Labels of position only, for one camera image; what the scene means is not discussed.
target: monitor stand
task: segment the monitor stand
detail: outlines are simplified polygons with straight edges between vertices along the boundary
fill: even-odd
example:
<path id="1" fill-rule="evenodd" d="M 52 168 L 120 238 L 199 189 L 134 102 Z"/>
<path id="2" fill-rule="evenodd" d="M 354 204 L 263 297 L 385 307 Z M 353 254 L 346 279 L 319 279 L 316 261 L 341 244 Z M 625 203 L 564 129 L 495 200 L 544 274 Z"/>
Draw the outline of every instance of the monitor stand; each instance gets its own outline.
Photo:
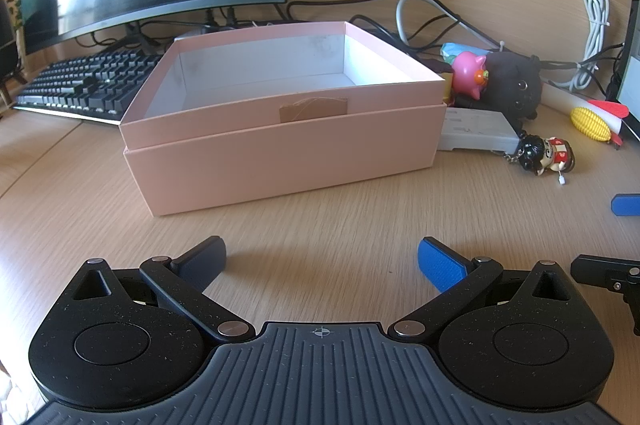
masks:
<path id="1" fill-rule="evenodd" d="M 160 42 L 153 40 L 151 37 L 147 37 L 142 32 L 139 21 L 136 21 L 135 24 L 124 24 L 124 29 L 127 34 L 120 40 L 104 48 L 100 53 L 111 53 L 125 46 L 129 46 L 130 44 L 140 44 L 140 47 L 142 47 L 142 50 L 147 55 L 156 55 L 158 52 L 156 49 L 162 46 Z"/>

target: ribbed gray surface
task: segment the ribbed gray surface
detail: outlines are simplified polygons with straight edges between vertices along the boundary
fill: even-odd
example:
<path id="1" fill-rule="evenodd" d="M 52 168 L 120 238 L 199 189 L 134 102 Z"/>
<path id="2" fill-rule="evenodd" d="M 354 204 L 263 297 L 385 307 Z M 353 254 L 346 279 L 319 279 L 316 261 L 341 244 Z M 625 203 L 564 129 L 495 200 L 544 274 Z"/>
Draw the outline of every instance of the ribbed gray surface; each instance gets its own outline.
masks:
<path id="1" fill-rule="evenodd" d="M 326 329 L 329 333 L 319 331 Z M 615 425 L 599 407 L 532 414 L 462 392 L 429 351 L 376 325 L 269 324 L 222 345 L 203 374 L 162 403 L 117 413 L 47 405 L 30 425 Z"/>

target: pink cardboard box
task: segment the pink cardboard box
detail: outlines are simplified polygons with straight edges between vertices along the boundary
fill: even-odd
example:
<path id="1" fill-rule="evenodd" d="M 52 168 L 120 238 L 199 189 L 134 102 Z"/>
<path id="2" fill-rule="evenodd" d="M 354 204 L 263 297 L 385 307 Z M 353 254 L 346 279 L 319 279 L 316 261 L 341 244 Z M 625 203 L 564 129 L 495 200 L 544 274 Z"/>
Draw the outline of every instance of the pink cardboard box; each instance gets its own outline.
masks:
<path id="1" fill-rule="evenodd" d="M 127 110 L 129 168 L 154 215 L 431 166 L 444 80 L 343 22 L 176 41 Z"/>

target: yellow corn toy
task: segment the yellow corn toy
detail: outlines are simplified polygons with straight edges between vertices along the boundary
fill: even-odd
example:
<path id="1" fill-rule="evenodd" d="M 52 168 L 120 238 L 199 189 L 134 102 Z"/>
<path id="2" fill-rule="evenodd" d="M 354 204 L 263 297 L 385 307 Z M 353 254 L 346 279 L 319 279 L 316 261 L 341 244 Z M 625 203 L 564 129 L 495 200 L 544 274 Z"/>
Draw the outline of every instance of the yellow corn toy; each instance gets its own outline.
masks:
<path id="1" fill-rule="evenodd" d="M 572 109 L 569 118 L 574 127 L 587 135 L 592 140 L 609 141 L 611 131 L 605 121 L 586 107 L 575 107 Z"/>

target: black clamp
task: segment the black clamp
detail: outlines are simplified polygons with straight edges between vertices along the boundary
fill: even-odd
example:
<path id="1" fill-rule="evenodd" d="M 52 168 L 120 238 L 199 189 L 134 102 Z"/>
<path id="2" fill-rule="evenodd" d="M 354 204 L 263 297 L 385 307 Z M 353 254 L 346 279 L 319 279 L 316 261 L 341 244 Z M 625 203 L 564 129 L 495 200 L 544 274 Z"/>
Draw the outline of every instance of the black clamp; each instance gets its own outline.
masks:
<path id="1" fill-rule="evenodd" d="M 595 404 L 611 344 L 553 261 L 504 270 L 427 237 L 418 265 L 443 293 L 386 333 L 265 323 L 256 336 L 202 294 L 225 260 L 210 237 L 138 269 L 86 261 L 31 342 L 49 403 L 30 425 L 617 423 Z"/>
<path id="2" fill-rule="evenodd" d="M 578 255 L 571 263 L 571 275 L 580 284 L 622 293 L 634 318 L 634 334 L 640 336 L 640 261 Z"/>

